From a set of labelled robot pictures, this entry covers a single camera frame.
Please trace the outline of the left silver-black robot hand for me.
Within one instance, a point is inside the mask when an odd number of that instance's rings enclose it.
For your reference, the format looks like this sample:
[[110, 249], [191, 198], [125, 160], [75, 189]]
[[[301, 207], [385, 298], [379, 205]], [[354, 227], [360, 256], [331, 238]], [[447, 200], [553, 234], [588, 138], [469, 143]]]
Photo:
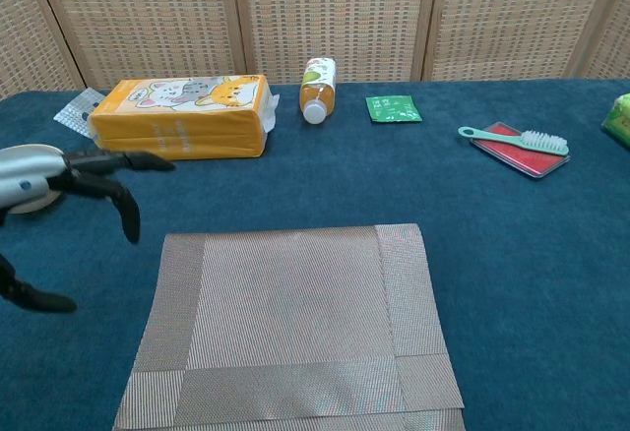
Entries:
[[118, 210], [127, 240], [141, 236], [138, 204], [127, 187], [107, 176], [118, 169], [171, 171], [173, 163], [148, 152], [91, 150], [63, 153], [44, 145], [21, 145], [1, 151], [1, 217], [51, 192], [108, 199]]

